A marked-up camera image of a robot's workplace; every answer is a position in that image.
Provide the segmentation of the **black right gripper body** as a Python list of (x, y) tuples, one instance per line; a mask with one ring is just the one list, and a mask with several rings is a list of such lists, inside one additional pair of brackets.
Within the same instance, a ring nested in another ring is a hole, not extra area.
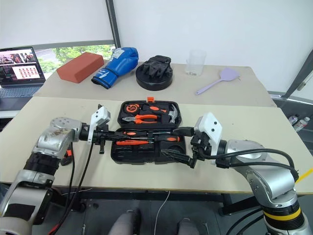
[(205, 133), (194, 134), (191, 139), (192, 153), (194, 160), (209, 160), (211, 157), (211, 144), (209, 143), (210, 137)]

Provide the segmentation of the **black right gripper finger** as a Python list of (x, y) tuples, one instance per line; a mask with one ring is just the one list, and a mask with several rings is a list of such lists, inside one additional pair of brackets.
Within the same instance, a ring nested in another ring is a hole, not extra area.
[(194, 132), (193, 127), (179, 127), (173, 130), (173, 134), (177, 136), (193, 136)]
[(188, 165), (190, 168), (194, 168), (196, 164), (196, 160), (189, 157), (186, 154), (180, 153), (176, 150), (172, 149), (162, 149), (161, 153), (171, 159), (174, 159), (175, 161)]

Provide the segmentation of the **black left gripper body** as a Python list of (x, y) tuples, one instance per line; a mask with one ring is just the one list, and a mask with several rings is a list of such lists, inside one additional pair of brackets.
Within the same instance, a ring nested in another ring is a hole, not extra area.
[(93, 132), (92, 142), (95, 145), (100, 146), (99, 154), (104, 155), (105, 153), (105, 143), (109, 136), (109, 126), (107, 124), (100, 124), (96, 127)]

